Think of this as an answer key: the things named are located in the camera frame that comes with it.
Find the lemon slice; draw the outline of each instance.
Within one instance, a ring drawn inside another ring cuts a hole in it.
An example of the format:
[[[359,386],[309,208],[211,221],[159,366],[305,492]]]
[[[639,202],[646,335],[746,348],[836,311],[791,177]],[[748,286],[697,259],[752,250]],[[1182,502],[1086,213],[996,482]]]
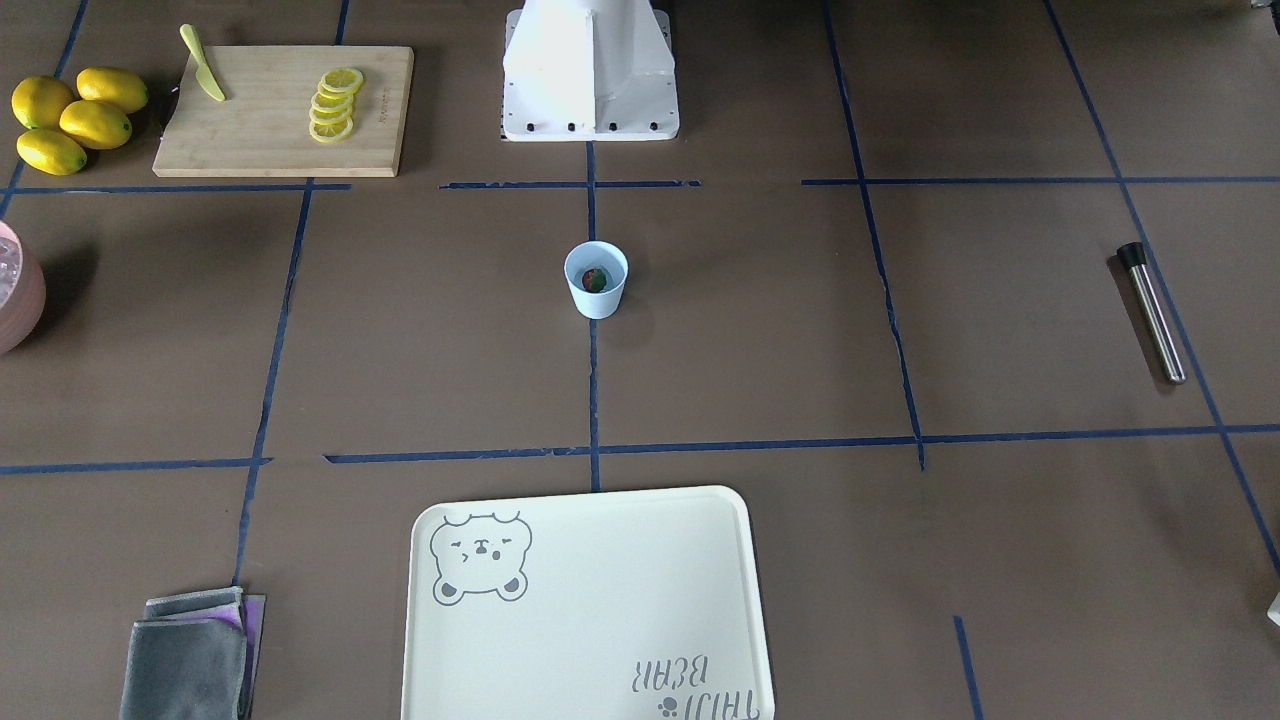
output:
[[[311,117],[311,122],[317,126],[333,126],[349,118],[352,115],[352,106],[347,105],[342,110],[337,110],[333,113],[328,110],[316,110],[315,108],[311,108],[308,114]]]
[[[319,110],[321,113],[337,113],[339,110],[351,108],[351,104],[355,101],[356,101],[355,95],[333,96],[316,92],[315,95],[311,96],[311,109]]]
[[[346,140],[351,132],[356,129],[356,122],[349,117],[340,123],[311,123],[311,137],[319,142],[338,142],[339,140]]]
[[[356,68],[334,68],[320,78],[316,90],[329,95],[355,95],[365,85],[365,73]]]

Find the wooden cutting board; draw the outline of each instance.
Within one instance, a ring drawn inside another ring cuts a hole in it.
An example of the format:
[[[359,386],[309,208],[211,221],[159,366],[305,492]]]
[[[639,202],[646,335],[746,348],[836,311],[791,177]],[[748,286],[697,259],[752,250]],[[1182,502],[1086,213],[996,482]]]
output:
[[[156,176],[394,177],[399,170],[411,47],[207,46],[205,53],[227,100],[200,88],[188,60],[152,165]],[[326,145],[307,132],[307,111],[325,70],[339,67],[358,68],[365,85],[356,95],[355,132]]]

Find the cartoon bear face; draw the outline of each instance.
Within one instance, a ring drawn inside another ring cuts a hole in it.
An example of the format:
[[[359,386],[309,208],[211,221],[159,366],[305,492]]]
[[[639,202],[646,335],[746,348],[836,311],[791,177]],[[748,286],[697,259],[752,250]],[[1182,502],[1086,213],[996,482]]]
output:
[[[433,593],[440,605],[457,605],[466,593],[497,592],[507,602],[525,594],[525,553],[532,543],[529,524],[517,514],[470,515],[461,523],[448,516],[431,534],[431,555],[440,577]]]

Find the logo on cutting board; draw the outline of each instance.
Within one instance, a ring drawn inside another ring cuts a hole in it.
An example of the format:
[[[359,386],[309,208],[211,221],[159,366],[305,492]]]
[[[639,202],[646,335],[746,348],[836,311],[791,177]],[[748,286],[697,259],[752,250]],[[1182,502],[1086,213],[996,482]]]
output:
[[[705,655],[663,660],[639,660],[631,679],[631,692],[649,693],[657,701],[660,717],[685,720],[756,720],[755,691],[724,691],[707,687],[710,659]]]
[[[440,605],[457,605],[468,594],[494,592],[507,602],[525,594],[525,553],[534,541],[529,524],[517,512],[508,520],[468,515],[444,524],[431,534],[431,555],[439,577],[431,594]]]

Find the small plastic cup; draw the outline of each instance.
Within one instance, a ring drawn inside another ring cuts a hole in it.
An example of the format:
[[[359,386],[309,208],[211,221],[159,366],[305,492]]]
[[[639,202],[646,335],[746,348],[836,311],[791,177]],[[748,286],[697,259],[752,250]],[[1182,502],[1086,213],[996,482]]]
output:
[[[591,269],[603,269],[604,290],[588,292],[582,287],[582,274]],[[570,251],[564,258],[564,281],[573,296],[577,311],[593,320],[603,320],[618,309],[622,300],[622,287],[627,282],[627,256],[614,245],[593,240]]]
[[[0,300],[0,355],[3,355],[26,340],[45,311],[45,275],[36,258],[26,251],[18,236],[4,223],[0,223],[0,238],[6,241],[5,265],[12,263],[18,265],[17,282],[9,296]]]

